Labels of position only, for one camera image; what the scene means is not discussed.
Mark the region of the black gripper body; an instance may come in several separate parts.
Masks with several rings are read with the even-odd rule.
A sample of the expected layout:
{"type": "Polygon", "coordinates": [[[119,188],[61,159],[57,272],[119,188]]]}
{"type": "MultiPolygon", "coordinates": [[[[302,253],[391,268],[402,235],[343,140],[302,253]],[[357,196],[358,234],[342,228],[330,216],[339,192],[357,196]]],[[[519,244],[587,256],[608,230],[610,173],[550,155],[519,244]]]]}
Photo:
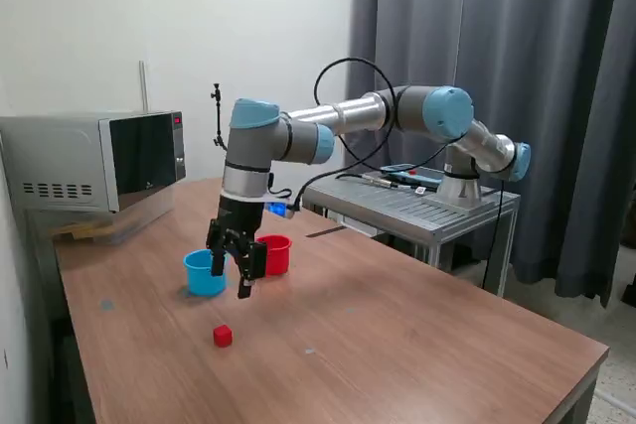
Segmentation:
{"type": "Polygon", "coordinates": [[[247,203],[220,196],[216,244],[235,237],[243,237],[247,243],[254,242],[255,234],[261,226],[263,210],[263,202],[247,203]]]}

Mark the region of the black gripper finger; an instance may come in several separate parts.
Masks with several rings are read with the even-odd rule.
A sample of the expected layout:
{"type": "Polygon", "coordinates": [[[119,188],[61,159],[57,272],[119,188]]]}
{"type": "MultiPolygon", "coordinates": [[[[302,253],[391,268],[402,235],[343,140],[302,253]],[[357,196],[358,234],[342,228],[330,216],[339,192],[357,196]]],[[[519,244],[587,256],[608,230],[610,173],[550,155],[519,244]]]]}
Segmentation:
{"type": "Polygon", "coordinates": [[[210,221],[206,238],[206,247],[211,252],[211,275],[222,276],[225,270],[226,229],[216,219],[210,221]]]}
{"type": "Polygon", "coordinates": [[[266,257],[267,246],[264,243],[249,236],[242,236],[238,240],[236,263],[240,273],[239,299],[248,298],[253,283],[265,276],[266,257]]]}

